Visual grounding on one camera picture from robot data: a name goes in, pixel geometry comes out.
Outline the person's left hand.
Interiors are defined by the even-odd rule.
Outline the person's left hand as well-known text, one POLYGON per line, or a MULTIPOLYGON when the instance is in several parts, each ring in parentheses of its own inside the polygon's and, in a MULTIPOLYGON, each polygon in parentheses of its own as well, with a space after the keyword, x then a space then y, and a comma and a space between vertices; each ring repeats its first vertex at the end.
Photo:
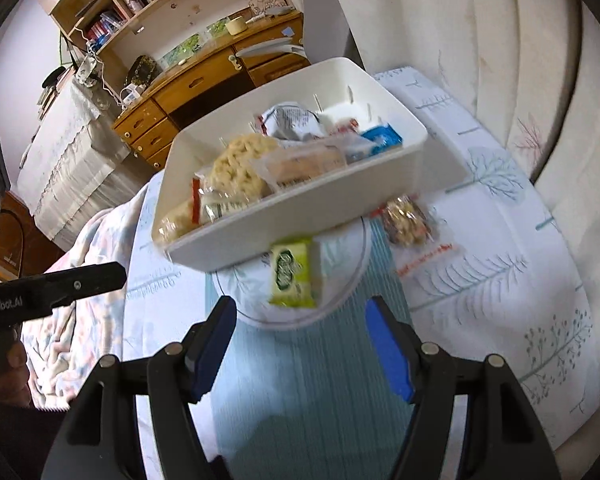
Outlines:
POLYGON ((0 402, 30 408, 32 396, 29 388, 27 353, 20 340, 16 341, 6 354, 8 369, 0 374, 0 402))

